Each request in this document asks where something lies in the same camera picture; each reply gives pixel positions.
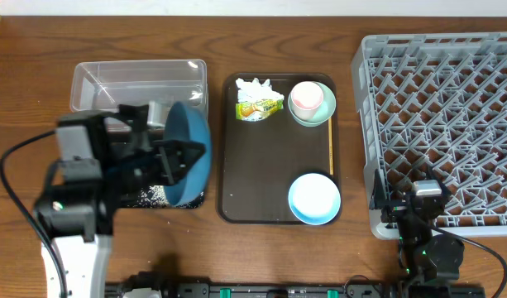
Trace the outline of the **white tissue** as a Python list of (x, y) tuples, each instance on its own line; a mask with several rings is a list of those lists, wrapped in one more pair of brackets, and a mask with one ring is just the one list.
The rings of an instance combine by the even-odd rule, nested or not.
[(256, 103), (261, 100), (283, 100), (284, 95), (272, 89), (270, 79), (266, 79), (263, 83), (258, 78), (252, 81), (245, 81), (244, 79), (236, 79), (237, 102), (238, 103)]

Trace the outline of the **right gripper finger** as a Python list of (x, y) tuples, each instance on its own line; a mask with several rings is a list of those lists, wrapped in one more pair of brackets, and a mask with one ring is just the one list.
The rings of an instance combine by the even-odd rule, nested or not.
[(438, 185), (440, 189), (440, 195), (442, 197), (450, 197), (451, 191), (444, 185), (442, 179), (438, 176), (438, 174), (435, 172), (432, 166), (427, 166), (426, 169), (426, 176), (428, 180), (433, 181), (435, 184)]
[(384, 179), (382, 178), (379, 169), (376, 169), (374, 172), (374, 186), (373, 186), (371, 198), (373, 201), (386, 201), (387, 200)]

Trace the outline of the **yellow green snack wrapper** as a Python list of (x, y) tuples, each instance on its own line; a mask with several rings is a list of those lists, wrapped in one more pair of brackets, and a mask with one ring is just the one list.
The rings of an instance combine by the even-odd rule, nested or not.
[(246, 122), (258, 122), (284, 108), (283, 100), (263, 99), (254, 103), (237, 103), (236, 119)]

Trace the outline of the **dark blue plate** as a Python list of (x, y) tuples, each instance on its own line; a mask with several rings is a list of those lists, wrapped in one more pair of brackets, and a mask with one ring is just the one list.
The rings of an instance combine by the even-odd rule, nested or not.
[(197, 199), (207, 186), (211, 171), (212, 143), (206, 118), (196, 108), (176, 102), (165, 122), (165, 141), (197, 142), (205, 146), (205, 153), (176, 185), (165, 186), (165, 197), (177, 207)]

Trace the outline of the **pile of white rice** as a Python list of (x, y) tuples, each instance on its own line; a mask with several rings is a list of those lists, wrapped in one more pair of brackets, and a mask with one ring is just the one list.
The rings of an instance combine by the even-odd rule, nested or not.
[(173, 206), (165, 196), (164, 187), (154, 185), (141, 190), (137, 196), (128, 196), (122, 201), (123, 208), (139, 209), (196, 209), (204, 202), (204, 193), (189, 203)]

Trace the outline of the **light blue bowl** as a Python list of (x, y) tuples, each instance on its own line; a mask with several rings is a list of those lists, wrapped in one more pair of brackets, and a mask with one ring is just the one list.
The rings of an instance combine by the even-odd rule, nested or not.
[(342, 197), (333, 180), (323, 174), (298, 177), (288, 191), (288, 205), (302, 223), (319, 226), (333, 221), (342, 212)]

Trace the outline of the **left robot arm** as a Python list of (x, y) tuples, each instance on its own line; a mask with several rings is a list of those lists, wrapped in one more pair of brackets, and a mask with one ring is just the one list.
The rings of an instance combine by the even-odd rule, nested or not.
[(161, 139), (151, 136), (151, 107), (64, 115), (55, 129), (61, 158), (46, 175), (33, 212), (47, 236), (42, 248), (50, 297), (103, 297), (113, 217), (145, 188), (161, 186), (172, 206), (206, 188), (212, 145), (206, 118), (174, 103)]

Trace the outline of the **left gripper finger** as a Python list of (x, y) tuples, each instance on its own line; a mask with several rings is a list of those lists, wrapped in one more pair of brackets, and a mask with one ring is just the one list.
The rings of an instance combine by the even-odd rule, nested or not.
[(148, 133), (148, 112), (148, 105), (120, 104), (118, 106), (118, 119), (130, 128), (130, 133), (145, 136)]
[(206, 153), (206, 146), (192, 141), (157, 141), (153, 143), (152, 153), (152, 182), (177, 185)]

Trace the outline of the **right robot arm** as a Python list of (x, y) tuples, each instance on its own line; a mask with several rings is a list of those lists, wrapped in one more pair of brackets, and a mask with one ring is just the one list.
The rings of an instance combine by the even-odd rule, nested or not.
[(375, 171), (370, 209), (381, 211), (383, 223), (397, 225), (399, 264), (407, 272), (397, 285), (399, 297), (452, 295), (450, 282), (459, 278), (464, 244), (442, 233), (434, 236), (432, 226), (450, 196), (450, 190), (429, 167), (426, 177), (415, 181), (401, 199), (387, 199), (380, 173)]

